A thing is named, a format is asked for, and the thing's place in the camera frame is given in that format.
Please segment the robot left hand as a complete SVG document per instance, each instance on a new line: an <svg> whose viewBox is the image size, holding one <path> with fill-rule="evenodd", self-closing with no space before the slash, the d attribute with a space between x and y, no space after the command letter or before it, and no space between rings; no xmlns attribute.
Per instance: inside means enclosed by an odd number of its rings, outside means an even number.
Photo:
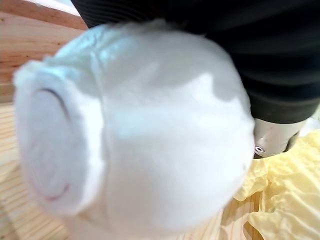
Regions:
<svg viewBox="0 0 320 240"><path fill-rule="evenodd" d="M165 19L231 56L255 119L255 155L288 151L320 103L317 0L75 0L92 28Z"/></svg>

